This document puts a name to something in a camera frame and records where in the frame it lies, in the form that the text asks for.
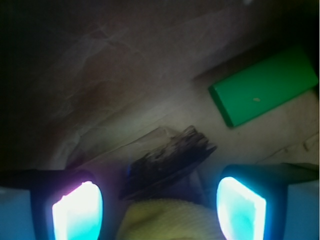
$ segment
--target fabric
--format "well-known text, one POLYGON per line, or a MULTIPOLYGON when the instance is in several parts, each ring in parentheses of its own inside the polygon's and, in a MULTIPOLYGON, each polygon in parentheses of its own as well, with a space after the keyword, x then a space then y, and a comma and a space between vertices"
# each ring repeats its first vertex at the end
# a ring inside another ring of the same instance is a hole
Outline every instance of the fabric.
POLYGON ((117 240, 222 240, 215 211, 192 202, 152 199, 133 203, 117 240))

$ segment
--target cyan light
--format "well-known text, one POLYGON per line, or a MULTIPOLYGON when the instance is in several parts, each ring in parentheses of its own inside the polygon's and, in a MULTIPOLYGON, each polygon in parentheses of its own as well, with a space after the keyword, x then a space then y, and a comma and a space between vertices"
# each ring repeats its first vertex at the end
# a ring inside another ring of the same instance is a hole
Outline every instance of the cyan light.
POLYGON ((91 181, 82 183, 52 206, 56 240, 96 240, 103 218, 100 189, 91 181))
POLYGON ((263 240, 266 200, 233 177, 217 189, 217 214, 227 240, 263 240))

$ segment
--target illuminated panel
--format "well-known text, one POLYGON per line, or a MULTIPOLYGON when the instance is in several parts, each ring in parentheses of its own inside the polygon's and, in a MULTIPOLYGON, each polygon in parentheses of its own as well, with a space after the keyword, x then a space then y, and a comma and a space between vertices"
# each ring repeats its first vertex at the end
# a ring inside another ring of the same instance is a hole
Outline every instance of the illuminated panel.
POLYGON ((91 181, 82 183, 52 206, 56 240, 96 240, 103 217, 101 191, 91 181))
POLYGON ((223 178, 216 206, 221 230, 227 240, 263 240, 266 200, 233 177, 223 178))

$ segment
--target blue light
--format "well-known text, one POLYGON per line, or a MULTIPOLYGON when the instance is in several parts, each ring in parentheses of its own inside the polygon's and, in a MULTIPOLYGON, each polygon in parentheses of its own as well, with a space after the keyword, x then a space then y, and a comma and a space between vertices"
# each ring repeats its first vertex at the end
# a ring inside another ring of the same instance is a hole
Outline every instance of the blue light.
POLYGON ((227 240, 263 240, 266 200, 233 177, 223 178, 216 193, 217 214, 227 240))
POLYGON ((52 206, 56 240, 96 240, 103 217, 100 189, 91 181, 82 183, 52 206))

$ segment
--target green object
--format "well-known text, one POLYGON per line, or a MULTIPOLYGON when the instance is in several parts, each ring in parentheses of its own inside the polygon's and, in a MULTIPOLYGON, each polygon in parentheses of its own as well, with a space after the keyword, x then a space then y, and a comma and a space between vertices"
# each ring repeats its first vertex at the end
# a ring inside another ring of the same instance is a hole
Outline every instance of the green object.
POLYGON ((300 46, 286 49, 209 87, 226 124, 243 124, 314 87, 318 78, 300 46))

